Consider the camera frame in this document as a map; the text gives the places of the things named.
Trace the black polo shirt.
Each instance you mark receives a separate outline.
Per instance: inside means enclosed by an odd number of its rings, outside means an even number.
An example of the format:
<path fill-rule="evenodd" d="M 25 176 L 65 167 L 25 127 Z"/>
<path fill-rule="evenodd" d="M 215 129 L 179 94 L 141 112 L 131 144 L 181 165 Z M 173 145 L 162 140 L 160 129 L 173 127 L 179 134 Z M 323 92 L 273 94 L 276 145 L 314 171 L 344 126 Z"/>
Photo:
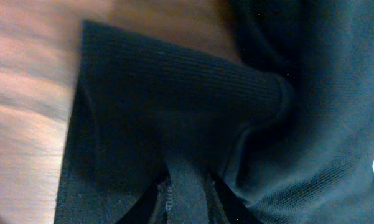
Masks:
<path fill-rule="evenodd" d="M 55 223 L 374 223 L 374 0 L 230 7 L 243 65 L 83 22 Z"/>

